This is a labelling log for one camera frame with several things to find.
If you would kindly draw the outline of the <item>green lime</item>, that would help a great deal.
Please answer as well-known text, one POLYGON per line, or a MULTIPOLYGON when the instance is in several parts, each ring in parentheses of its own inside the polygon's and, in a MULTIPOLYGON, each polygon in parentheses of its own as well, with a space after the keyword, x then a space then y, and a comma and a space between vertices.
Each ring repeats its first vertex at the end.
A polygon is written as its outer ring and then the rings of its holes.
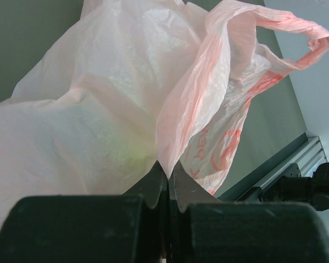
POLYGON ((126 164, 131 167, 131 172, 138 176, 146 175, 156 162, 155 147, 152 142, 140 138, 130 138, 124 143, 126 164))

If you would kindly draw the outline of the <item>pink plastic bag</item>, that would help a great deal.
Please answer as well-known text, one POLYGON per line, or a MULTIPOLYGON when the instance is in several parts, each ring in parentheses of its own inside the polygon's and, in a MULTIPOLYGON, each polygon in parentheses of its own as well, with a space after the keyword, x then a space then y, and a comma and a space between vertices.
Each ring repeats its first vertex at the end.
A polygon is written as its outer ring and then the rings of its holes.
POLYGON ((252 99, 318 62, 329 31, 240 1, 85 1, 80 20, 0 102, 0 228, 27 196, 122 194, 152 142, 208 193, 223 184, 252 99))

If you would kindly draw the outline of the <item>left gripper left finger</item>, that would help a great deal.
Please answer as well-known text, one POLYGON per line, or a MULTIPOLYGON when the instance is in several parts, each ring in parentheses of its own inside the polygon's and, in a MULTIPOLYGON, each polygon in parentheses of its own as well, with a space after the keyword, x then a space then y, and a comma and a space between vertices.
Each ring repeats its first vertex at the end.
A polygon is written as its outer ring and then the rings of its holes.
POLYGON ((164 262, 167 185, 155 163, 121 195, 25 197, 0 229, 0 262, 164 262))

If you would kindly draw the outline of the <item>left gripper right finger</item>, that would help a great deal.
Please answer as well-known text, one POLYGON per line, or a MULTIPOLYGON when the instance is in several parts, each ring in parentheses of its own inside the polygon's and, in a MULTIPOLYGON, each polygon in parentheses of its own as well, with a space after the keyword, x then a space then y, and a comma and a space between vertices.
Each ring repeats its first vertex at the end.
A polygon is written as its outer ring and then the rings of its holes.
POLYGON ((169 262, 329 262, 329 236, 302 203, 222 202, 183 166, 168 181, 169 262))

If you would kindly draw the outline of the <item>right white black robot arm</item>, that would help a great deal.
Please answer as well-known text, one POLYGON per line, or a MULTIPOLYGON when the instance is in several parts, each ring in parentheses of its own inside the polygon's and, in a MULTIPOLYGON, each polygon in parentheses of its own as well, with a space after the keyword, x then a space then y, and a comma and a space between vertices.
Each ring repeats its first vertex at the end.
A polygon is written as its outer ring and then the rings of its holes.
POLYGON ((329 209, 329 162, 320 164, 311 177, 280 176, 267 187, 259 199, 262 202, 304 202, 317 211, 329 209))

